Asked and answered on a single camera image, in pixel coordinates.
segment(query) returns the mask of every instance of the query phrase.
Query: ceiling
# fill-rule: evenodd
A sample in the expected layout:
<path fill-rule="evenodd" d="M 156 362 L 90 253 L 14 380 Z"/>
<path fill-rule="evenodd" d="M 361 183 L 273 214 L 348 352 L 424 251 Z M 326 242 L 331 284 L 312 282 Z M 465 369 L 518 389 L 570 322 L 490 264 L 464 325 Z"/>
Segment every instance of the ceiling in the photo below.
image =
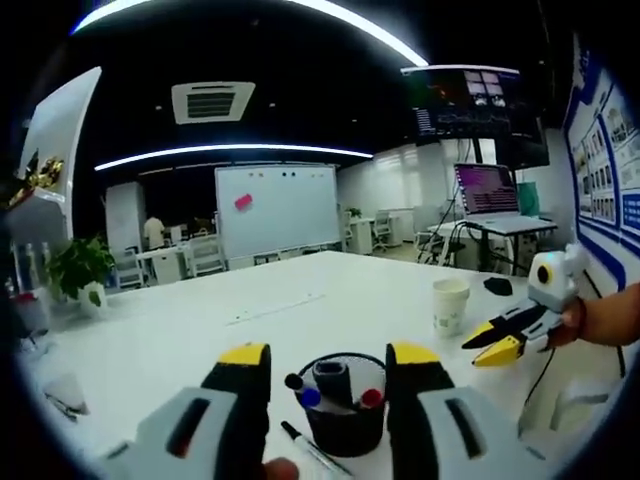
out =
<path fill-rule="evenodd" d="M 536 0 L 335 3 L 386 29 L 430 63 L 520 69 L 547 123 L 559 123 L 570 37 L 558 35 L 564 43 L 549 49 Z M 67 27 L 81 18 L 74 9 L 62 13 Z M 87 174 L 108 161 L 192 145 L 272 143 L 376 153 L 406 143 L 414 132 L 399 74 L 411 63 L 342 20 L 284 0 L 154 0 L 85 27 L 49 58 L 35 92 L 24 97 L 30 101 L 26 116 L 65 81 L 96 65 L 103 69 L 78 151 L 78 171 Z M 558 65 L 565 63 L 563 72 Z M 176 125 L 171 86 L 220 80 L 256 84 L 242 120 Z M 121 181 L 167 166 L 272 158 L 342 165 L 363 160 L 218 152 L 158 157 L 103 174 Z"/>

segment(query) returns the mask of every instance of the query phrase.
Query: computer mouse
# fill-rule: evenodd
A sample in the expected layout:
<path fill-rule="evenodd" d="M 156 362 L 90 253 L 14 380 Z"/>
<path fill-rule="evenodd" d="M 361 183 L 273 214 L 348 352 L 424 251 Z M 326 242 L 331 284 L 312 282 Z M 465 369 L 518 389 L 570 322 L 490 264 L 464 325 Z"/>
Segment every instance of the computer mouse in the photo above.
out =
<path fill-rule="evenodd" d="M 500 295 L 501 297 L 508 297 L 510 295 L 513 295 L 513 287 L 511 286 L 511 282 L 506 278 L 488 278 L 484 281 L 484 288 L 495 295 Z"/>

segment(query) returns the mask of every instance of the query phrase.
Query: laptop screen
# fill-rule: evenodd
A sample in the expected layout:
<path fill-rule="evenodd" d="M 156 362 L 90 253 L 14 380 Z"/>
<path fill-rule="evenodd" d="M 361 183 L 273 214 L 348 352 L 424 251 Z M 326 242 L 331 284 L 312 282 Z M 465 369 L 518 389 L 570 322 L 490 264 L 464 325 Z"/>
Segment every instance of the laptop screen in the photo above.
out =
<path fill-rule="evenodd" d="M 518 198 L 509 170 L 499 165 L 455 165 L 467 215 L 517 212 Z"/>

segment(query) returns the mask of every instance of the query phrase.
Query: blue marker cap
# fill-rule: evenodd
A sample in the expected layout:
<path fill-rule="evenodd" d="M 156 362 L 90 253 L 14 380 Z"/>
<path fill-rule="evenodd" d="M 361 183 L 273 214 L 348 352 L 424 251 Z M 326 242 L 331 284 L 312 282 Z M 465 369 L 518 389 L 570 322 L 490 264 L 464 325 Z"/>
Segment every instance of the blue marker cap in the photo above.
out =
<path fill-rule="evenodd" d="M 305 408 L 311 408 L 317 406 L 322 401 L 322 395 L 318 390 L 313 388 L 307 388 L 302 395 L 300 395 L 300 403 Z"/>

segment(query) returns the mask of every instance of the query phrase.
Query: pen holder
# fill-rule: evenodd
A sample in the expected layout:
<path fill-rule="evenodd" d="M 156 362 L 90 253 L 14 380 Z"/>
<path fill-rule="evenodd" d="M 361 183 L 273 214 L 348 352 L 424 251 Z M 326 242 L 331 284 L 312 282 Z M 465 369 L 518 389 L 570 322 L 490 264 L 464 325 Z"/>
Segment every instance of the pen holder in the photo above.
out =
<path fill-rule="evenodd" d="M 335 353 L 318 358 L 299 373 L 306 385 L 316 388 L 318 385 L 314 380 L 313 366 L 317 362 L 342 362 L 347 365 L 354 406 L 352 409 L 344 409 L 344 402 L 340 402 L 337 412 L 322 408 L 305 408 L 316 445 L 324 452 L 337 457 L 358 457 L 371 452 L 382 438 L 386 402 L 384 363 L 377 358 L 359 353 Z M 358 399 L 369 389 L 379 390 L 383 400 L 373 408 L 356 407 Z M 296 398 L 302 406 L 299 393 L 296 393 Z"/>

